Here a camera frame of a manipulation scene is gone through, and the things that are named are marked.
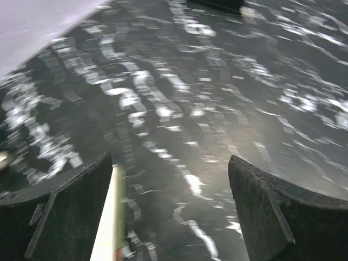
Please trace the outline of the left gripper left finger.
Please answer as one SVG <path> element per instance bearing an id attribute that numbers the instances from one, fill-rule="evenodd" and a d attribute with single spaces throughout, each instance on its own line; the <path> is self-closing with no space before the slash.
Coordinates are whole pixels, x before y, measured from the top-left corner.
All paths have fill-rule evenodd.
<path id="1" fill-rule="evenodd" d="M 104 153 L 1 196 L 1 260 L 89 260 L 111 165 Z"/>

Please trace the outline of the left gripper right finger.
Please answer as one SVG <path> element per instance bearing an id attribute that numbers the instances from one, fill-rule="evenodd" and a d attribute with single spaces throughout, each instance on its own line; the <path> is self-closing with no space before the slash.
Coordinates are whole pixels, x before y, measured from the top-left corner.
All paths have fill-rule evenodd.
<path id="1" fill-rule="evenodd" d="M 347 260 L 347 201 L 232 155 L 228 177 L 250 260 Z"/>

